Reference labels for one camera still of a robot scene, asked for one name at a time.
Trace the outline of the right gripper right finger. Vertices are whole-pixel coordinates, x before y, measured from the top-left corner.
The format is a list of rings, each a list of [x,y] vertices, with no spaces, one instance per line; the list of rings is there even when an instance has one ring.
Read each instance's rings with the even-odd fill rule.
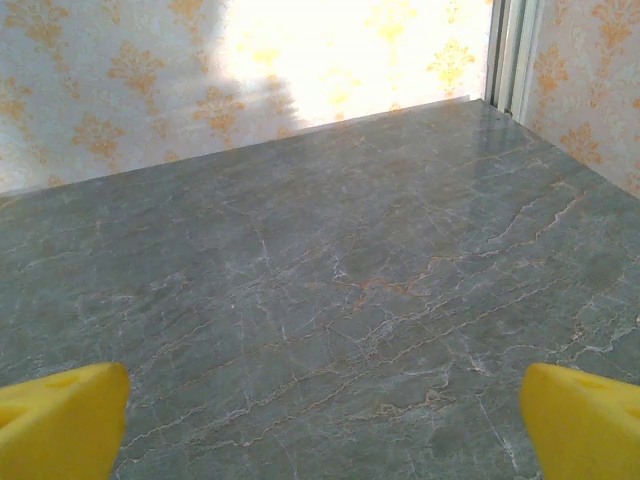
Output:
[[[535,363],[520,411],[544,480],[640,480],[640,386]]]

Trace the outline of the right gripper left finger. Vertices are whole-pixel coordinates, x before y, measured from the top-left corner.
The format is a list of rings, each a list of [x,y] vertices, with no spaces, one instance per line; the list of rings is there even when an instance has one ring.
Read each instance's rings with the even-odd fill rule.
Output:
[[[0,388],[0,480],[109,480],[129,393],[109,362]]]

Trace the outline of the aluminium frame post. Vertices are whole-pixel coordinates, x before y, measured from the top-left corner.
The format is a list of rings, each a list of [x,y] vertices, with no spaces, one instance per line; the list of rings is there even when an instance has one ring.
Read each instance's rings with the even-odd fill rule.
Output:
[[[483,99],[525,123],[545,0],[492,0]]]

